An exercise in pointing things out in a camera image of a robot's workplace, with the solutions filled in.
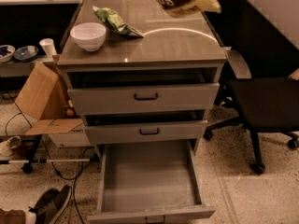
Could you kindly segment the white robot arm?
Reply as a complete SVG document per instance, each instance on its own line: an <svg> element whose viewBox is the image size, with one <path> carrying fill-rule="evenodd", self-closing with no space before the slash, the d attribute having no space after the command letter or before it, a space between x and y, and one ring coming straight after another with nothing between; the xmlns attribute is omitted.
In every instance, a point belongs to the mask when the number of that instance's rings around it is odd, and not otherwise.
<svg viewBox="0 0 299 224"><path fill-rule="evenodd" d="M299 0L248 0L299 48Z"/></svg>

